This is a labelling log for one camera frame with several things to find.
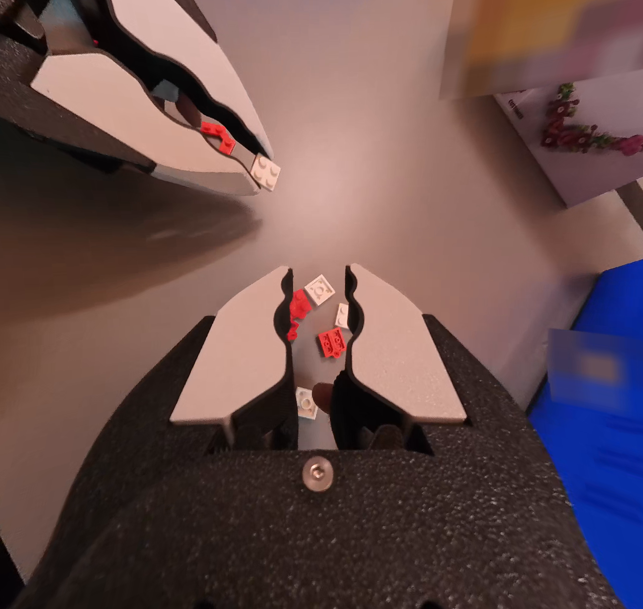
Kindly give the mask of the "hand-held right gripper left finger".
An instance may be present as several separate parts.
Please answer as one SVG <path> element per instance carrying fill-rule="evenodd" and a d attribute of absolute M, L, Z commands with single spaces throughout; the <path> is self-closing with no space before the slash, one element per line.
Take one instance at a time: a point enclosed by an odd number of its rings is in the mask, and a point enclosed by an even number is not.
<path fill-rule="evenodd" d="M 233 416 L 291 372 L 293 272 L 279 266 L 215 315 L 170 415 L 176 425 L 231 426 Z"/>

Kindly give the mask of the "person's left hand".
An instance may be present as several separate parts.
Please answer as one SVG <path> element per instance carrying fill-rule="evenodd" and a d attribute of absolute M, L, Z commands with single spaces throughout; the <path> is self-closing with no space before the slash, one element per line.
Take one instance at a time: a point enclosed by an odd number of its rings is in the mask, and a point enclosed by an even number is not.
<path fill-rule="evenodd" d="M 183 92 L 179 92 L 178 99 L 175 102 L 176 109 L 181 117 L 191 127 L 201 130 L 203 117 L 197 106 L 192 100 Z"/>

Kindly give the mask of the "yellow white lego box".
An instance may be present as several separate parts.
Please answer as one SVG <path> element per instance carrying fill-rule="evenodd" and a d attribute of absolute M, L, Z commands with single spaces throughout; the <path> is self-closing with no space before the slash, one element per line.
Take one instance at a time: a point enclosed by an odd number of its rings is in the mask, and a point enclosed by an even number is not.
<path fill-rule="evenodd" d="M 642 179 L 642 70 L 494 99 L 567 207 Z"/>

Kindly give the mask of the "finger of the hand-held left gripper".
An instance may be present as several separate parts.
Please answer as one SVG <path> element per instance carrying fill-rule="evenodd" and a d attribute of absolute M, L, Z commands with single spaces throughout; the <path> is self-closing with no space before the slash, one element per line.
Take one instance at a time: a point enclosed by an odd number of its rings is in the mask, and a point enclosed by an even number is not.
<path fill-rule="evenodd" d="M 240 162 L 167 115 L 141 81 L 109 55 L 47 56 L 30 86 L 151 160 L 157 179 L 226 195 L 261 191 Z"/>
<path fill-rule="evenodd" d="M 194 81 L 205 102 L 229 111 L 259 150 L 273 150 L 259 115 L 220 45 L 176 0 L 109 0 L 119 26 L 146 50 Z"/>

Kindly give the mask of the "red corner lego plate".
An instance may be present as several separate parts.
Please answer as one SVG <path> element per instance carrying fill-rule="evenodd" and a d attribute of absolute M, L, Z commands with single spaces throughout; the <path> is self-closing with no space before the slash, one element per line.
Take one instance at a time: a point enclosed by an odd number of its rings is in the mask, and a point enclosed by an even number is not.
<path fill-rule="evenodd" d="M 233 154 L 237 142 L 224 125 L 218 122 L 202 121 L 199 130 L 214 149 L 224 155 Z"/>

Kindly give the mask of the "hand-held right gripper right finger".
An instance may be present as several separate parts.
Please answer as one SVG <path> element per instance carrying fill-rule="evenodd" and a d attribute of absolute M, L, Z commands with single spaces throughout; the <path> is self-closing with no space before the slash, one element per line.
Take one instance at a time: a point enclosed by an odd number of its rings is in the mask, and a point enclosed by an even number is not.
<path fill-rule="evenodd" d="M 362 265 L 346 267 L 347 370 L 408 420 L 462 424 L 467 414 L 421 310 Z"/>

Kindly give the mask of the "small square red lego plate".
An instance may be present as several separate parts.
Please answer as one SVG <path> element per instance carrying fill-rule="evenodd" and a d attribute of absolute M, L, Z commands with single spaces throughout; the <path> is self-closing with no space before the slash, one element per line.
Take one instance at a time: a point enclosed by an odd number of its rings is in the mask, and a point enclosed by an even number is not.
<path fill-rule="evenodd" d="M 338 359 L 346 352 L 347 344 L 339 327 L 319 333 L 317 340 L 325 358 Z"/>

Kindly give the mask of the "blue divided plastic bin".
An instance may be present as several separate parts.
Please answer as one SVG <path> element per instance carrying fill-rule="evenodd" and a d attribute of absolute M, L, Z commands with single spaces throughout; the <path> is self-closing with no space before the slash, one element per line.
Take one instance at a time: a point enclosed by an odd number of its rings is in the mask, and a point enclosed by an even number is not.
<path fill-rule="evenodd" d="M 642 261 L 597 279 L 571 329 L 550 329 L 528 418 L 585 540 L 627 608 L 642 607 Z"/>

